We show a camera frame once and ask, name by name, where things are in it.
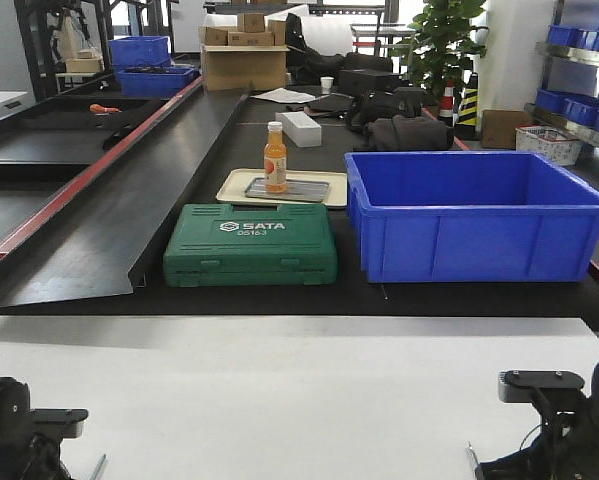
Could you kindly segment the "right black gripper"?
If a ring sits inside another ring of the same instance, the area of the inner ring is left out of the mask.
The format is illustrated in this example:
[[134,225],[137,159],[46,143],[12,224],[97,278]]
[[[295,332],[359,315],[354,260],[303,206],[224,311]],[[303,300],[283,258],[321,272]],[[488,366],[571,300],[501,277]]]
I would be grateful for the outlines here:
[[535,391],[540,433],[526,447],[505,457],[480,462],[483,479],[599,479],[599,362],[591,392],[566,403],[551,403]]

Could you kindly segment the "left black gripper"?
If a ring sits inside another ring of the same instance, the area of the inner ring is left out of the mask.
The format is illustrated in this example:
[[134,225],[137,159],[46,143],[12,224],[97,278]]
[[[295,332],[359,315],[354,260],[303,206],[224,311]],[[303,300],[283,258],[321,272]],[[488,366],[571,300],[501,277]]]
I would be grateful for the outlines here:
[[68,479],[57,441],[33,431],[29,387],[0,377],[0,479]]

